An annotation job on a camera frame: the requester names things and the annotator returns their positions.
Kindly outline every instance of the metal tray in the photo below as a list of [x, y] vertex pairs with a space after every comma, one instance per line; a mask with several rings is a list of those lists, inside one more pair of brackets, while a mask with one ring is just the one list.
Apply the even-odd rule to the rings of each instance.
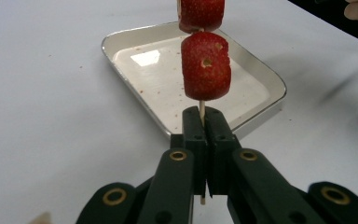
[[[286, 94], [281, 78], [229, 36], [230, 91], [206, 105], [223, 112], [234, 133], [247, 134], [280, 109]], [[182, 111], [198, 105], [184, 92], [180, 46], [188, 34], [177, 22], [108, 35], [103, 53], [168, 136], [182, 132]]]

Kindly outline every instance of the tray rim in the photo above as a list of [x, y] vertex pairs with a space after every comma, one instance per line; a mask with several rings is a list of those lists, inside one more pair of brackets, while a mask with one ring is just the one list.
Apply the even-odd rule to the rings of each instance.
[[[131, 92], [134, 94], [135, 98], [141, 103], [141, 105], [146, 109], [147, 113], [152, 117], [152, 119], [156, 122], [156, 124], [159, 126], [159, 128], [165, 133], [165, 135], [167, 135], [167, 137], [171, 137], [172, 134], [170, 130], [163, 124], [163, 122], [158, 118], [158, 116], [152, 111], [152, 109], [149, 107], [149, 105], [146, 103], [146, 101], [142, 98], [142, 97], [138, 97], [138, 92], [135, 88], [133, 88], [133, 86], [130, 84], [130, 82], [128, 81], [128, 79], [124, 76], [124, 74], [122, 73], [122, 71], [115, 66], [115, 64], [111, 61], [111, 59], [109, 58], [109, 55], [107, 53], [107, 51], [105, 50], [105, 43], [108, 40], [108, 38], [110, 38], [113, 35], [121, 35], [127, 32], [134, 32], [134, 31], [140, 31], [140, 30], [144, 30], [144, 29], [150, 29], [150, 28], [158, 28], [158, 27], [162, 27], [162, 26], [168, 26], [168, 25], [174, 25], [177, 24], [177, 21], [171, 21], [171, 22], [166, 22], [166, 23], [161, 23], [161, 24], [154, 24], [154, 25], [147, 25], [147, 26], [142, 26], [142, 27], [136, 27], [136, 28], [131, 28], [131, 29], [125, 29], [125, 30], [121, 30], [121, 31], [117, 31], [117, 32], [113, 32], [107, 36], [105, 36], [103, 38], [103, 41], [101, 43], [101, 49], [102, 52], [104, 54], [104, 56], [108, 59], [111, 67], [113, 67], [113, 69], [115, 70], [115, 72], [120, 76], [120, 78], [123, 80], [123, 82], [125, 83], [125, 85], [131, 90]], [[227, 35], [225, 32], [223, 32], [220, 29], [216, 30], [217, 32], [229, 37], [229, 35]], [[273, 74], [280, 80], [280, 82], [282, 83], [282, 87], [283, 87], [283, 94], [274, 102], [270, 103], [269, 105], [265, 106], [264, 108], [262, 108], [261, 110], [259, 110], [258, 112], [254, 113], [250, 118], [244, 120], [243, 122], [241, 122], [240, 124], [238, 124], [236, 127], [231, 128], [231, 131], [233, 133], [240, 133], [240, 129], [242, 127], [245, 126], [245, 124], [249, 123], [252, 120], [255, 120], [255, 123], [261, 123], [264, 122], [264, 120], [256, 120], [256, 118], [261, 118], [261, 117], [266, 117], [266, 120], [269, 119], [270, 117], [272, 117], [273, 115], [271, 115], [271, 113], [267, 113], [271, 108], [279, 105], [282, 103], [282, 101], [284, 100], [284, 98], [286, 97], [287, 94], [287, 86], [286, 83], [283, 81], [282, 77], [277, 74], [274, 70], [272, 70], [268, 65], [266, 65], [264, 62], [262, 62], [261, 60], [259, 60], [257, 57], [254, 56], [254, 54], [252, 52], [250, 52], [248, 49], [244, 48], [242, 45], [240, 45], [237, 41], [235, 41], [234, 39], [232, 39], [231, 37], [230, 41], [234, 42], [236, 45], [240, 46], [243, 50], [245, 50], [247, 53], [249, 53], [253, 58], [257, 59], [260, 63], [262, 63], [264, 66], [266, 66], [271, 72], [273, 72]]]

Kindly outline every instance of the strawberry on skewer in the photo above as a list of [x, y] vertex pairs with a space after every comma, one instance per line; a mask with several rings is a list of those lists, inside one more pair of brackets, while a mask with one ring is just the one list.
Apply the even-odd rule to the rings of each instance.
[[185, 94], [200, 101], [203, 125], [205, 101], [220, 98], [229, 90], [228, 42], [214, 33], [197, 32], [182, 42], [181, 51]]
[[182, 31], [211, 32], [222, 24], [225, 0], [177, 0], [177, 10]]

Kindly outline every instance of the black object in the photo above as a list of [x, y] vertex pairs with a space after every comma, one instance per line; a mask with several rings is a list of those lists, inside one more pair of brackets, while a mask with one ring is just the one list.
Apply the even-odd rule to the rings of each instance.
[[344, 0], [289, 0], [312, 15], [330, 23], [338, 29], [358, 38], [358, 21], [351, 21], [344, 16]]
[[242, 148], [223, 114], [196, 106], [183, 112], [183, 134], [173, 134], [155, 176], [134, 188], [99, 189], [76, 224], [192, 223], [193, 196], [227, 195], [234, 223], [358, 223], [358, 197], [322, 182], [305, 193], [291, 186], [260, 152]]

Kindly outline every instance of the toothpick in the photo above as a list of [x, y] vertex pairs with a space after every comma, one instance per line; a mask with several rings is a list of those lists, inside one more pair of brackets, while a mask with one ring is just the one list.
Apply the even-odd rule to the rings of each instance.
[[202, 122], [202, 127], [205, 126], [205, 101], [200, 100], [200, 118]]
[[201, 195], [200, 203], [201, 203], [201, 205], [205, 205], [205, 204], [206, 204], [205, 195]]

